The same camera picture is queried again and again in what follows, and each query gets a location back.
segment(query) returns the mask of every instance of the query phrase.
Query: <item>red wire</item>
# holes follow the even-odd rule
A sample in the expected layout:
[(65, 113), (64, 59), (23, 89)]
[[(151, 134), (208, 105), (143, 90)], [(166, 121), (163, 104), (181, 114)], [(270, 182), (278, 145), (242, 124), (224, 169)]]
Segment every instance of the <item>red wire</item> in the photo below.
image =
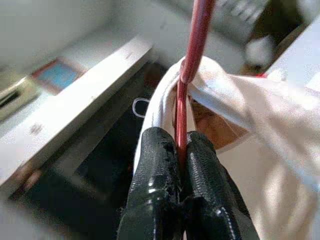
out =
[(187, 91), (197, 73), (204, 52), (210, 25), (214, 0), (195, 0), (191, 19), (191, 33), (185, 60), (181, 65), (177, 84), (175, 142), (179, 157), (180, 172), (183, 175), (187, 156)]

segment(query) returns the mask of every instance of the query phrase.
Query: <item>white cord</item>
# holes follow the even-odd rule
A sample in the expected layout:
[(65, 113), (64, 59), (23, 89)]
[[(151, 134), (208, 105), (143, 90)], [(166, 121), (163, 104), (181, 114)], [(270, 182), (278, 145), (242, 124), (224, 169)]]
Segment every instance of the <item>white cord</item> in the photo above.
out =
[(144, 119), (144, 118), (145, 118), (144, 115), (141, 115), (141, 114), (139, 114), (139, 113), (136, 112), (136, 104), (137, 104), (137, 102), (139, 102), (139, 101), (146, 102), (146, 103), (150, 103), (150, 100), (148, 100), (148, 99), (146, 99), (146, 98), (143, 98), (143, 97), (138, 97), (138, 98), (136, 98), (136, 99), (133, 101), (133, 103), (132, 103), (132, 112), (133, 112), (133, 114), (136, 115), (138, 118)]

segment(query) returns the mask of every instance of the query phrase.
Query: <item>white fabric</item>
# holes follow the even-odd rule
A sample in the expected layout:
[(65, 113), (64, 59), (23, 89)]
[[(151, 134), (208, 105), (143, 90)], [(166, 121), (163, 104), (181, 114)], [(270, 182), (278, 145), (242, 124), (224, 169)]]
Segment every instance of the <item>white fabric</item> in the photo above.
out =
[[(141, 132), (161, 127), (174, 136), (180, 65), (173, 65), (161, 80)], [(253, 133), (218, 157), (239, 187), (260, 238), (306, 239), (320, 191), (320, 95), (284, 81), (227, 74), (207, 57), (188, 91), (197, 102)], [(188, 131), (194, 130), (190, 106), (187, 115)], [(134, 169), (139, 158), (140, 140)]]

